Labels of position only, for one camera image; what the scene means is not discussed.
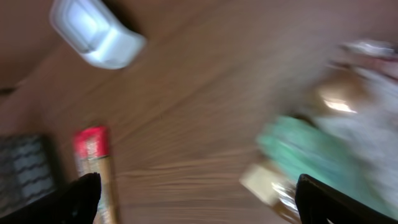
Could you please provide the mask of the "beige bread snack bag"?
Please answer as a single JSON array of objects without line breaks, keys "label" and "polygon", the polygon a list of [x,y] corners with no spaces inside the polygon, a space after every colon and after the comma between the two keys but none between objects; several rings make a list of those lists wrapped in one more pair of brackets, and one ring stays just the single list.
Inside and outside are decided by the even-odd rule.
[{"label": "beige bread snack bag", "polygon": [[[309,88],[303,97],[299,99],[299,102],[292,111],[280,116],[291,116],[302,119],[310,125],[326,132],[314,120],[316,115],[320,112],[317,108],[314,90],[319,84],[334,74],[335,71],[352,71],[355,68],[363,68],[397,80],[396,44],[364,39],[341,44],[339,50],[339,54],[331,61],[330,66],[326,70],[325,77]],[[348,146],[343,140],[338,137],[336,138]],[[270,158],[266,157],[265,154],[263,155],[264,158],[262,161],[253,164],[243,174],[240,180],[241,184],[259,200],[272,207],[280,216],[284,217],[289,222],[301,222],[295,204],[295,193],[298,180],[290,180]],[[397,209],[397,203],[390,203],[388,201],[387,203]]]}]

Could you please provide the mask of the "white tube gold cap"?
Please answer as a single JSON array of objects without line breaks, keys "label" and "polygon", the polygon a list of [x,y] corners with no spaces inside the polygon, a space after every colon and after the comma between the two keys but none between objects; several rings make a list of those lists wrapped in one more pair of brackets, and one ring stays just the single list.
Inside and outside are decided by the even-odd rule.
[{"label": "white tube gold cap", "polygon": [[397,203],[397,80],[337,70],[314,90],[315,122],[356,154],[374,188]]}]

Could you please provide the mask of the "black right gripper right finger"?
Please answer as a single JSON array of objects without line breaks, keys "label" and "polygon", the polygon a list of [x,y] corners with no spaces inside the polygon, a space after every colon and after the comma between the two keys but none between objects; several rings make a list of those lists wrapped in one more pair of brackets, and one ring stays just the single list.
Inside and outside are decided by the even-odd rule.
[{"label": "black right gripper right finger", "polygon": [[397,224],[307,174],[298,178],[295,204],[302,224]]}]

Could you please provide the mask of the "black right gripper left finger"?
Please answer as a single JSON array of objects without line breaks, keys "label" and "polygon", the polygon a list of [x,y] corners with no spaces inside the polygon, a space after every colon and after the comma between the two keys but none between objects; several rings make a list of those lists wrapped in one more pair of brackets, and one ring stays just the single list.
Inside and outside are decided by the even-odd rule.
[{"label": "black right gripper left finger", "polygon": [[93,223],[101,198],[101,176],[88,173],[1,218],[1,224]]}]

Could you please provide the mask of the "teal snack packet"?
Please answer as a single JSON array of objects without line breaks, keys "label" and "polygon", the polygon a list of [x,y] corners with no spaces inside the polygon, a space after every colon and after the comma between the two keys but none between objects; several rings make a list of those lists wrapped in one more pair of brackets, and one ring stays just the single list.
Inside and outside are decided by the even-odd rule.
[{"label": "teal snack packet", "polygon": [[257,143],[290,180],[308,174],[370,208],[397,218],[397,209],[376,190],[352,150],[336,137],[291,116],[279,116]]}]

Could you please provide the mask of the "red spaghetti pasta packet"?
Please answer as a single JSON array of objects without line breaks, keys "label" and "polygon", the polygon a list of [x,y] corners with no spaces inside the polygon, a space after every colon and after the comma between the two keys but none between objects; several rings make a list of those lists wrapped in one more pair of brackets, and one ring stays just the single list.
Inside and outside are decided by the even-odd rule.
[{"label": "red spaghetti pasta packet", "polygon": [[119,223],[111,183],[112,166],[106,127],[92,126],[77,132],[74,135],[73,144],[79,175],[96,172],[101,176],[101,197],[95,223]]}]

